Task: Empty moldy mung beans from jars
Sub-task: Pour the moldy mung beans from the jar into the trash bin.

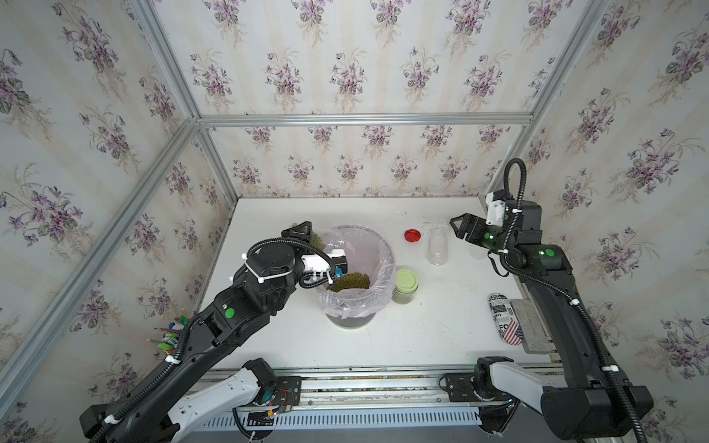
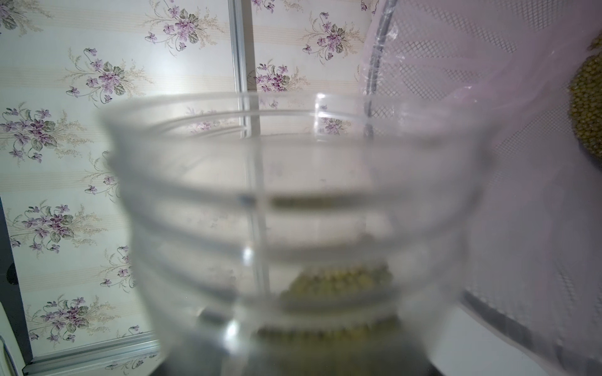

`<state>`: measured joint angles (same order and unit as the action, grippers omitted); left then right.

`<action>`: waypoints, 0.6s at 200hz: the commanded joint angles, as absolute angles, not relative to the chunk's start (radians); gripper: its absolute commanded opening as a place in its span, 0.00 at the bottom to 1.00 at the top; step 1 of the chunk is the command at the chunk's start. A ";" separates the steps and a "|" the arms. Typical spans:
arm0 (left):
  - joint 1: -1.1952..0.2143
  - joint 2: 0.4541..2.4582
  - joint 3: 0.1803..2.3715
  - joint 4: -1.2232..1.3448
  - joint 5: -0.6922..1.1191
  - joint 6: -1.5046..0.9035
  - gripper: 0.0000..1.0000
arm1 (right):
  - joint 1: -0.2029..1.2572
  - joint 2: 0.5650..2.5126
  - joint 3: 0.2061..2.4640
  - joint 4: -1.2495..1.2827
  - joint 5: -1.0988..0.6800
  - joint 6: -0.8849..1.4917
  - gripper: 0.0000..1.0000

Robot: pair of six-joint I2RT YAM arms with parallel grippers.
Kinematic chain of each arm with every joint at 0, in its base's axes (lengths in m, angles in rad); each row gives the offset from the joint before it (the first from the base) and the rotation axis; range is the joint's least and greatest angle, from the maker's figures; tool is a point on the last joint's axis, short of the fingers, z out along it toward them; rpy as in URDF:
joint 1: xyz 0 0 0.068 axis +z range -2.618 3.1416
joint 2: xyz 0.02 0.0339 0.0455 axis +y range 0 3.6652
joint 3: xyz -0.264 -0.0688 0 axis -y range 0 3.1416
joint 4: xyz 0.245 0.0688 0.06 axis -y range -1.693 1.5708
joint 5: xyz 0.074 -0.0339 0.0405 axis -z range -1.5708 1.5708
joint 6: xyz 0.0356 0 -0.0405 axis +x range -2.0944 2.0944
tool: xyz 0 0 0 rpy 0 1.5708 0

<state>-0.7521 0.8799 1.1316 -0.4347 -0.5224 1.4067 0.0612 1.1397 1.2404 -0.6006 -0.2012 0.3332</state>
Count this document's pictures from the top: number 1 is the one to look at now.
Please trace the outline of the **clear plastic jar of beans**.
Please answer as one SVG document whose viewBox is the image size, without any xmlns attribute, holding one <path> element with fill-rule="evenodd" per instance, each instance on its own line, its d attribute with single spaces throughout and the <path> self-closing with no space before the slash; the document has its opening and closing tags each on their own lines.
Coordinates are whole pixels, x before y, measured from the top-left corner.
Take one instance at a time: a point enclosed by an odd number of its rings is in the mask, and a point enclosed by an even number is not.
<svg viewBox="0 0 709 443">
<path fill-rule="evenodd" d="M 442 266 L 448 261 L 448 237 L 445 227 L 436 227 L 429 232 L 427 260 L 434 266 Z"/>
</svg>

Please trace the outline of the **red jar lid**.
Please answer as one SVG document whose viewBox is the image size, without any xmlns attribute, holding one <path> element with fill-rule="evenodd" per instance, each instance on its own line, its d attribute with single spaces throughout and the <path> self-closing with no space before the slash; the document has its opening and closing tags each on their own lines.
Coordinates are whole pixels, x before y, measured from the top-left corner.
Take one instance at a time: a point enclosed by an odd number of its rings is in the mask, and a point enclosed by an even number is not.
<svg viewBox="0 0 709 443">
<path fill-rule="evenodd" d="M 407 229 L 404 232 L 404 239 L 408 243 L 417 243 L 421 240 L 422 234 L 417 229 Z"/>
</svg>

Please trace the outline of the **clear jar with beans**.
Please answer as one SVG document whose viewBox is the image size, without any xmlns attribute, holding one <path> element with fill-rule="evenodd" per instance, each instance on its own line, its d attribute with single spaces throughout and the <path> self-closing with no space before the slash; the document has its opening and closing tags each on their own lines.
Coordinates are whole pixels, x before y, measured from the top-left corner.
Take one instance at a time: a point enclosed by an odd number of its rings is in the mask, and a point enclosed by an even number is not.
<svg viewBox="0 0 709 443">
<path fill-rule="evenodd" d="M 311 234 L 309 243 L 317 250 L 323 251 L 325 249 L 324 242 L 322 241 L 321 237 L 315 232 Z"/>
</svg>

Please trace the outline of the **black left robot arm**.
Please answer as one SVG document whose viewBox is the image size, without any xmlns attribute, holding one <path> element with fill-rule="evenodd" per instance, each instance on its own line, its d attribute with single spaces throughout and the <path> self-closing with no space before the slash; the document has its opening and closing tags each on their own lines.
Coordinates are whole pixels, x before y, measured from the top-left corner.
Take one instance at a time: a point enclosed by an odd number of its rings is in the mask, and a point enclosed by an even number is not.
<svg viewBox="0 0 709 443">
<path fill-rule="evenodd" d="M 308 221 L 261 240 L 242 256 L 229 287 L 193 315 L 177 344 L 134 389 L 116 402 L 95 404 L 79 417 L 91 442 L 178 442 L 228 406 L 253 402 L 277 384 L 261 358 L 212 387 L 191 389 L 284 309 L 297 288 L 333 284 L 348 271 L 345 251 L 325 252 Z"/>
</svg>

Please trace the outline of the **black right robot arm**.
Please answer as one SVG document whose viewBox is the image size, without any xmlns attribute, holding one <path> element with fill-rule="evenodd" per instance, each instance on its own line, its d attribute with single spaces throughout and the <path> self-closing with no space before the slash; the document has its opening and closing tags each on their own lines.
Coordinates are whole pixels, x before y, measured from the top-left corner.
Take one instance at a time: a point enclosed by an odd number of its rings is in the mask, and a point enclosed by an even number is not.
<svg viewBox="0 0 709 443">
<path fill-rule="evenodd" d="M 466 213 L 450 221 L 461 240 L 487 251 L 493 271 L 514 276 L 541 313 L 561 358 L 559 377 L 541 376 L 509 357 L 476 362 L 467 392 L 481 402 L 502 402 L 484 423 L 500 434 L 519 405 L 540 413 L 558 438 L 576 440 L 647 435 L 643 418 L 654 401 L 649 389 L 633 385 L 578 292 L 572 265 L 558 245 L 542 241 L 542 209 L 525 199 L 527 168 L 513 158 L 503 170 L 503 188 L 487 196 L 487 216 Z"/>
</svg>

